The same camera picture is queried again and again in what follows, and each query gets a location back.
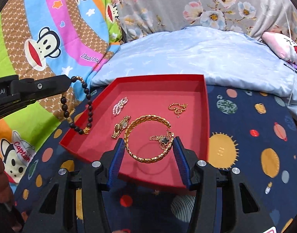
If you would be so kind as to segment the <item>red jewelry box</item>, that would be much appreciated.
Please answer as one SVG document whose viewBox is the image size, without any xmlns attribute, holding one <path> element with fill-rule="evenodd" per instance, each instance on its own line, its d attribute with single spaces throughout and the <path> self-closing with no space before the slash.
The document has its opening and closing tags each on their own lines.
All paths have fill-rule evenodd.
<svg viewBox="0 0 297 233">
<path fill-rule="evenodd" d="M 157 115 L 171 124 L 185 148 L 199 159 L 207 158 L 210 121 L 208 99 L 203 75 L 149 75 L 115 79 L 93 100 L 92 128 L 87 135 L 69 130 L 60 144 L 71 154 L 86 162 L 101 158 L 112 150 L 114 126 L 123 117 L 131 120 L 143 115 Z M 130 150 L 124 154 L 120 179 L 140 186 L 169 191 L 187 192 L 182 183 L 173 152 L 156 163 L 139 163 L 131 157 L 151 158 L 161 153 L 158 143 L 149 138 L 164 135 L 165 125 L 148 121 L 137 126 L 129 137 Z"/>
</svg>

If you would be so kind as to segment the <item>colourful monkey cartoon quilt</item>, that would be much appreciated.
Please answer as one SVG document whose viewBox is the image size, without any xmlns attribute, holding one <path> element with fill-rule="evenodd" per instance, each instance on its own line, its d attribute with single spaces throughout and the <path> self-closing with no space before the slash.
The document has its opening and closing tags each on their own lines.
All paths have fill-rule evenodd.
<svg viewBox="0 0 297 233">
<path fill-rule="evenodd" d="M 79 76 L 91 85 L 121 39 L 115 0 L 9 0 L 0 13 L 0 77 Z M 0 156 L 11 183 L 20 182 L 64 119 L 56 95 L 0 120 Z"/>
</svg>

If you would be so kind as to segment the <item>navy planet print blanket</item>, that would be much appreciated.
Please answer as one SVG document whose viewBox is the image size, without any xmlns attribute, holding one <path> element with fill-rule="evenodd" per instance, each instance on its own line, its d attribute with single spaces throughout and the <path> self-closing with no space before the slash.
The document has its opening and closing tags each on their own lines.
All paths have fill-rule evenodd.
<svg viewBox="0 0 297 233">
<path fill-rule="evenodd" d="M 238 152 L 227 164 L 241 170 L 276 230 L 297 214 L 297 126 L 283 100 L 258 91 L 208 86 L 210 163 L 218 151 Z M 186 232 L 194 195 L 179 195 L 117 181 L 104 193 L 113 232 Z"/>
</svg>

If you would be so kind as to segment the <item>pink white plush pillow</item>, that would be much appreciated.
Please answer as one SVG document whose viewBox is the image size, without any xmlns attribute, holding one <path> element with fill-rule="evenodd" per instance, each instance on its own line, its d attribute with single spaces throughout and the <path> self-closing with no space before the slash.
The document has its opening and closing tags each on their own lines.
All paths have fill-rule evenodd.
<svg viewBox="0 0 297 233">
<path fill-rule="evenodd" d="M 297 43 L 286 35 L 264 32 L 261 39 L 282 60 L 297 65 Z"/>
</svg>

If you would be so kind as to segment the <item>grey floral bedsheet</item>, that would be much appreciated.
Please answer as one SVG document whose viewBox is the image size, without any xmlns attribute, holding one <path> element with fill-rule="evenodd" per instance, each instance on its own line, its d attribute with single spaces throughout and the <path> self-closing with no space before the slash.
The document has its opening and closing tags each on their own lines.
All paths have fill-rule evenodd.
<svg viewBox="0 0 297 233">
<path fill-rule="evenodd" d="M 125 41 L 189 26 L 244 33 L 265 31 L 297 43 L 297 9 L 291 0 L 116 0 Z"/>
</svg>

